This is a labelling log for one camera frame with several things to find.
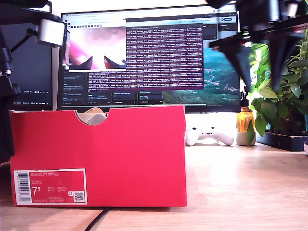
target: qr code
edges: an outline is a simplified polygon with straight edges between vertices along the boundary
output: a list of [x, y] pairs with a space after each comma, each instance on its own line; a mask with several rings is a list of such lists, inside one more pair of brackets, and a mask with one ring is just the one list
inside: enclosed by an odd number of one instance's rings
[[85, 202], [84, 191], [75, 191], [74, 192], [74, 202]]

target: wooden desk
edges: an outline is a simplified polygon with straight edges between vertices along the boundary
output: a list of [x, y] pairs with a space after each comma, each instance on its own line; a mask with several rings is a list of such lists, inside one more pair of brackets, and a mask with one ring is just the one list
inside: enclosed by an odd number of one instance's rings
[[[100, 209], [14, 207], [1, 174], [2, 231], [82, 231]], [[265, 145], [186, 147], [188, 206], [115, 208], [94, 231], [307, 231], [308, 158]]]

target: white wall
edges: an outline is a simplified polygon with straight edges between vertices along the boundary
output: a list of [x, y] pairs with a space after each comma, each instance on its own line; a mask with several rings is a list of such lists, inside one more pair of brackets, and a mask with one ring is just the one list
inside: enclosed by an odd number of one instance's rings
[[[61, 13], [134, 9], [160, 6], [181, 6], [204, 4], [204, 0], [50, 0], [52, 13], [61, 16]], [[53, 102], [54, 109], [57, 101], [59, 49], [53, 49]], [[216, 127], [226, 131], [235, 128], [234, 113], [188, 114], [187, 127]]]

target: white game controller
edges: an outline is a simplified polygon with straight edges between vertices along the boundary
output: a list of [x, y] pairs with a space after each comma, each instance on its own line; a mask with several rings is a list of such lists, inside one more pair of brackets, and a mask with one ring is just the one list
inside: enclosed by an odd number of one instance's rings
[[304, 151], [306, 152], [306, 154], [308, 155], [308, 141], [306, 141], [304, 143]]
[[193, 146], [198, 140], [204, 140], [206, 138], [213, 138], [217, 142], [221, 141], [225, 145], [232, 145], [234, 138], [231, 138], [220, 131], [215, 130], [201, 130], [197, 128], [192, 128], [186, 131], [186, 144], [188, 146]]

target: computer monitor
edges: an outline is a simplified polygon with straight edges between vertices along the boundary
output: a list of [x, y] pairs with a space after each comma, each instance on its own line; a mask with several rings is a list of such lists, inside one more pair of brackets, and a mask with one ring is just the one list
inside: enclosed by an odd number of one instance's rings
[[[51, 2], [40, 9], [51, 13]], [[36, 30], [36, 26], [14, 24], [1, 26], [9, 49], [15, 46], [26, 35], [26, 30]], [[52, 57], [51, 47], [35, 44], [31, 37], [12, 53], [12, 83], [17, 83], [21, 93], [11, 109], [16, 111], [52, 110]]]
[[234, 3], [63, 13], [57, 109], [185, 105], [240, 111], [239, 78], [210, 41], [238, 33]]

